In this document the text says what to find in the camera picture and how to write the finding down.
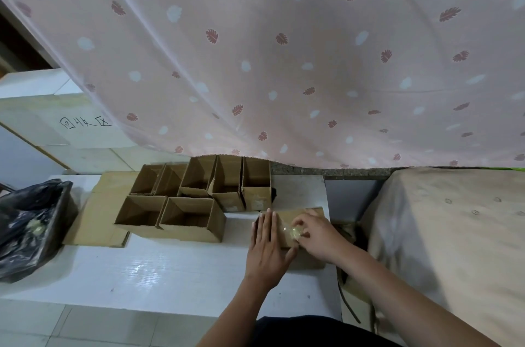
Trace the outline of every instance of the beige cloth cover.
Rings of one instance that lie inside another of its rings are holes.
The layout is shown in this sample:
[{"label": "beige cloth cover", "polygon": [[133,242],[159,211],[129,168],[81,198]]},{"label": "beige cloth cover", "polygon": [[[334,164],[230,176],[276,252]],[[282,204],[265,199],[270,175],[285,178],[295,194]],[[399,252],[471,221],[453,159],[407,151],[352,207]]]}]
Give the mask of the beige cloth cover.
[{"label": "beige cloth cover", "polygon": [[2,0],[137,144],[525,163],[525,0]]},{"label": "beige cloth cover", "polygon": [[502,346],[523,346],[525,172],[396,171],[363,223],[369,252],[397,276]]}]

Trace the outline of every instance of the white tabletop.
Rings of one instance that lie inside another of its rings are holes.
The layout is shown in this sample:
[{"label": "white tabletop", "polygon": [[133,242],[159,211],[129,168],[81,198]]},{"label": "white tabletop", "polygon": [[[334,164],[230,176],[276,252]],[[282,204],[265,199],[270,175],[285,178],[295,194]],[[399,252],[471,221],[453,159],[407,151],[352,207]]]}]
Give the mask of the white tabletop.
[{"label": "white tabletop", "polygon": [[[73,181],[82,207],[99,175],[54,176]],[[273,176],[273,208],[321,206],[329,216],[322,176]],[[217,317],[234,296],[245,270],[254,213],[227,213],[221,244],[147,239],[131,234],[126,247],[64,246],[49,263],[0,297],[60,304]],[[289,270],[270,291],[259,317],[319,315],[340,319],[336,268]]]}]

